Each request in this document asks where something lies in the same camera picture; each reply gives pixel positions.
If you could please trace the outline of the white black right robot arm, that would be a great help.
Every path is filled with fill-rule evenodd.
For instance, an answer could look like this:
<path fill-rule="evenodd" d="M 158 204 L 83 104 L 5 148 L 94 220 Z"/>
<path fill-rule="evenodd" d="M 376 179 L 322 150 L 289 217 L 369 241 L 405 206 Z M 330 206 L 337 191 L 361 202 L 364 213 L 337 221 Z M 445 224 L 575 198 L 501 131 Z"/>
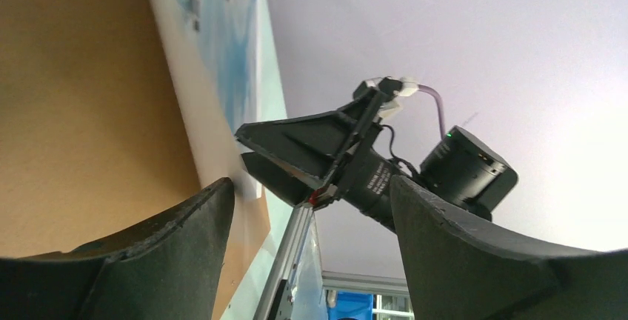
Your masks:
<path fill-rule="evenodd" d="M 393 229 L 391 181 L 410 179 L 439 198 L 490 220 L 517 184 L 517 173 L 483 142 L 453 127 L 419 167 L 374 150 L 384 129 L 379 110 L 392 93 L 358 90 L 336 110 L 313 116 L 247 123 L 235 133 L 247 148 L 247 172 L 293 207 L 325 208 L 344 200 Z"/>

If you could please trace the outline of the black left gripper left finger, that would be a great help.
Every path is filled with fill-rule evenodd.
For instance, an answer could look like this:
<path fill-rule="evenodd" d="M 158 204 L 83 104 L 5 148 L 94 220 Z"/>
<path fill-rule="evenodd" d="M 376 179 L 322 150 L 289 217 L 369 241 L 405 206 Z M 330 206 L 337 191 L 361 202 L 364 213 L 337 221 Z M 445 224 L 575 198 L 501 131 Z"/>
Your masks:
<path fill-rule="evenodd" d="M 3 319 L 210 319 L 235 205 L 222 178 L 138 224 L 1 260 Z"/>

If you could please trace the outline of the printed building photo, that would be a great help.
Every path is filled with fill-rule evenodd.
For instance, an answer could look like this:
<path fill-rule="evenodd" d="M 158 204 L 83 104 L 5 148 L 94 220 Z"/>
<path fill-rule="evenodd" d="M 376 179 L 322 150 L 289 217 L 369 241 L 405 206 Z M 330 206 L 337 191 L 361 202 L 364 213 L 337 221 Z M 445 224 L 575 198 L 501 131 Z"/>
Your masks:
<path fill-rule="evenodd" d="M 260 196 L 233 135 L 287 114 L 267 0 L 150 3 L 200 182 L 231 176 L 246 196 Z"/>

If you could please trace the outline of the brown cardboard backing board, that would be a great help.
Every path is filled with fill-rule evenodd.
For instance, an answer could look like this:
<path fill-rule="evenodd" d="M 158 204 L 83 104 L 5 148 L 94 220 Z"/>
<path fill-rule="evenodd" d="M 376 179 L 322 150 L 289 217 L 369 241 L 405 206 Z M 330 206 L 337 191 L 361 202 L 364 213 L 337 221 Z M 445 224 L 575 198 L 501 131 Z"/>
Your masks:
<path fill-rule="evenodd" d="M 1 0 L 1 260 L 68 253 L 234 185 L 213 314 L 270 231 L 200 182 L 150 0 Z"/>

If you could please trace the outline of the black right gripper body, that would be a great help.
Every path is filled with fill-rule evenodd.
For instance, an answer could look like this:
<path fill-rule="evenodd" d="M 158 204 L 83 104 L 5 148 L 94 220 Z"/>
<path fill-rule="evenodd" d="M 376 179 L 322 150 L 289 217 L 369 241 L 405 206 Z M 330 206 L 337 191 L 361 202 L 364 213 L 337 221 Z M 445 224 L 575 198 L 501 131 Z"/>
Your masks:
<path fill-rule="evenodd" d="M 401 171 L 373 149 L 383 130 L 377 115 L 384 98 L 383 92 L 370 88 L 335 111 L 347 123 L 347 137 L 328 184 L 313 193 L 315 211 L 343 199 L 374 220 L 392 219 L 390 179 Z"/>

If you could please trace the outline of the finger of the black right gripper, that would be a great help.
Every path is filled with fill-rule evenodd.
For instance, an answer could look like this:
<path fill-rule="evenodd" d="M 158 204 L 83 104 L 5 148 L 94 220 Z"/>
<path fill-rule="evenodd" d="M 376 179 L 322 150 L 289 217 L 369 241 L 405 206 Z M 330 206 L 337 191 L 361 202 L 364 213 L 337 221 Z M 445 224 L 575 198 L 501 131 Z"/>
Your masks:
<path fill-rule="evenodd" d="M 307 186 L 324 186 L 338 166 L 347 123 L 332 110 L 301 118 L 243 124 L 235 137 Z"/>
<path fill-rule="evenodd" d="M 310 200 L 314 190 L 277 164 L 256 152 L 242 153 L 241 157 L 247 172 L 286 204 L 298 207 Z"/>

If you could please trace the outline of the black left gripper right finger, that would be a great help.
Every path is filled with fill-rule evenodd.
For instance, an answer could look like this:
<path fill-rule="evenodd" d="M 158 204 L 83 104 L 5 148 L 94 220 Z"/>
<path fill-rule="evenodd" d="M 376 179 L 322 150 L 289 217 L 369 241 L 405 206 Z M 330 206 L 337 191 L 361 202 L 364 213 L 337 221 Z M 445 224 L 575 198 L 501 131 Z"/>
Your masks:
<path fill-rule="evenodd" d="M 407 178 L 390 201 L 420 319 L 625 319 L 627 252 L 568 247 L 513 232 Z"/>

